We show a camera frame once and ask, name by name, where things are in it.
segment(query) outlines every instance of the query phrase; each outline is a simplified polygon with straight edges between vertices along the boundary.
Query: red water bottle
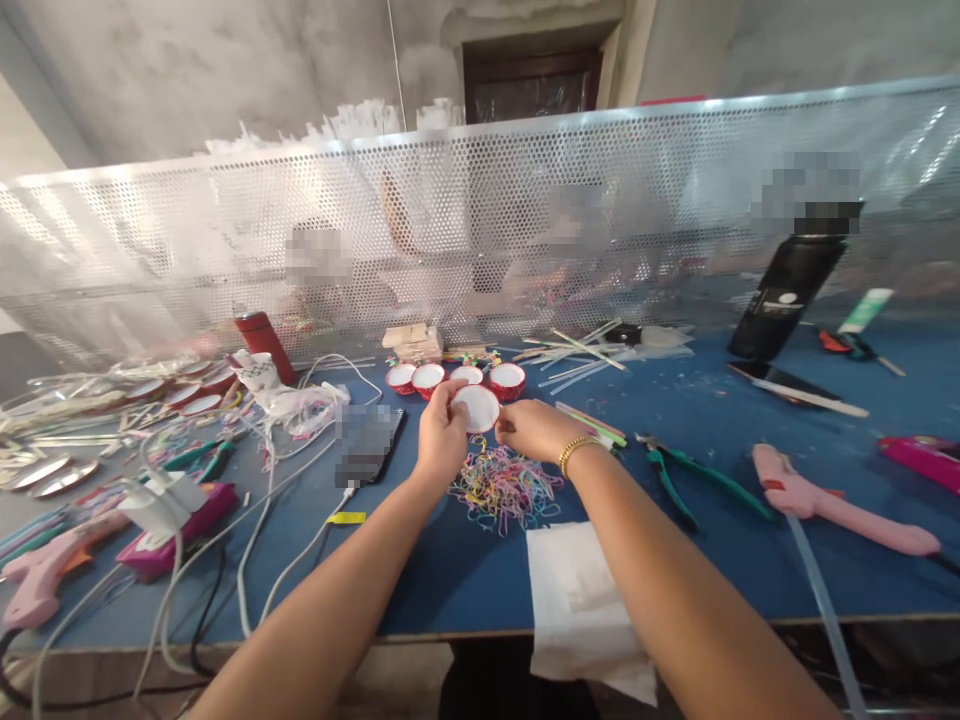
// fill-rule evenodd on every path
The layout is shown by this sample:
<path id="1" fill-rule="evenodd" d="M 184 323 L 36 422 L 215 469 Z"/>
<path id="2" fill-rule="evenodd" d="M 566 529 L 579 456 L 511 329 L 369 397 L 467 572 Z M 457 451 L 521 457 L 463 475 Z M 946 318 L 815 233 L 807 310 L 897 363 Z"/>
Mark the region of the red water bottle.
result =
<path id="1" fill-rule="evenodd" d="M 280 376 L 280 382 L 284 385 L 293 385 L 297 380 L 297 374 L 293 371 L 290 358 L 287 357 L 287 351 L 280 344 L 280 338 L 277 337 L 277 332 L 270 324 L 270 318 L 267 317 L 267 314 L 262 310 L 257 310 L 235 317 L 233 322 L 240 334 L 243 335 L 243 341 L 247 343 L 247 349 L 250 353 L 270 353 L 273 356 L 273 364 L 277 366 L 277 375 Z"/>

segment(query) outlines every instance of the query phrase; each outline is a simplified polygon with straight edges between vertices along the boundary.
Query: black water bottle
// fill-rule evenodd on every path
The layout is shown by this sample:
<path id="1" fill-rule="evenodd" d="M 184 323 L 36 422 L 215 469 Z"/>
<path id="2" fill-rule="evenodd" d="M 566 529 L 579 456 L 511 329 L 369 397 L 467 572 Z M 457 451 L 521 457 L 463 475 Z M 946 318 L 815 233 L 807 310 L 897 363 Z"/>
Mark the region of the black water bottle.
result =
<path id="1" fill-rule="evenodd" d="M 780 243 L 727 346 L 748 360 L 773 360 L 847 249 L 863 202 L 809 202 Z"/>

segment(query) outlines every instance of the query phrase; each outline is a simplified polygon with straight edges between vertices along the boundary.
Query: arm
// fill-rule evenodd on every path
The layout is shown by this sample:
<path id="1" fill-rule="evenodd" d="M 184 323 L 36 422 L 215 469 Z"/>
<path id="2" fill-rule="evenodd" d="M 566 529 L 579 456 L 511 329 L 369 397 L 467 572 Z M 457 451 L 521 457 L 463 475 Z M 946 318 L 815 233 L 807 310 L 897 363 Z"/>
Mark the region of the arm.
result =
<path id="1" fill-rule="evenodd" d="M 555 462 L 579 423 L 523 400 L 497 439 Z M 583 501 L 630 622 L 690 720 L 840 718 L 801 665 L 697 547 L 599 445 L 573 452 L 567 474 Z"/>
<path id="2" fill-rule="evenodd" d="M 257 628 L 191 719 L 329 714 L 367 654 L 420 531 L 466 457 L 465 419 L 447 407 L 465 384 L 438 386 L 420 420 L 413 474 Z"/>

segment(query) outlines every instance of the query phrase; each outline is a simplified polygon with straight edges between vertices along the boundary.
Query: gold bracelet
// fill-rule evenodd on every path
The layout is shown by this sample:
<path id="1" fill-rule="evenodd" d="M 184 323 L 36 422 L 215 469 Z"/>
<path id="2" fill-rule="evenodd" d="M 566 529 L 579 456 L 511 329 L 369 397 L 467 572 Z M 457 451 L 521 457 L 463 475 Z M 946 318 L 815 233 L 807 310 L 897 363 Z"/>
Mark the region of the gold bracelet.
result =
<path id="1" fill-rule="evenodd" d="M 577 448 L 581 448 L 584 445 L 598 445 L 599 443 L 594 440 L 589 435 L 582 435 L 576 440 L 573 440 L 567 443 L 567 446 L 563 449 L 563 452 L 560 453 L 560 459 L 557 460 L 557 465 L 560 466 L 560 474 L 564 477 L 567 477 L 567 463 L 570 461 L 570 456 L 573 455 L 574 451 Z"/>

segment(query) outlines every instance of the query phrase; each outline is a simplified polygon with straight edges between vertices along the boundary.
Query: perforated metal sheet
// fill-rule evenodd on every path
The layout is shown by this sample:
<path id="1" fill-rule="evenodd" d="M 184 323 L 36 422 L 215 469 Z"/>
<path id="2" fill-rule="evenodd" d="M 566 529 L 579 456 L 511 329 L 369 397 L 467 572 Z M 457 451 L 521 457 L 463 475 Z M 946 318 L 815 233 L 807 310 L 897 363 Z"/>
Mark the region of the perforated metal sheet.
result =
<path id="1" fill-rule="evenodd" d="M 867 205 L 819 308 L 882 285 L 926 309 L 960 292 L 958 139 L 948 78 L 22 178 L 0 305 L 70 369 L 233 346 L 253 309 L 296 358 L 424 320 L 449 342 L 729 323 L 784 237 L 751 203 L 827 152 Z"/>

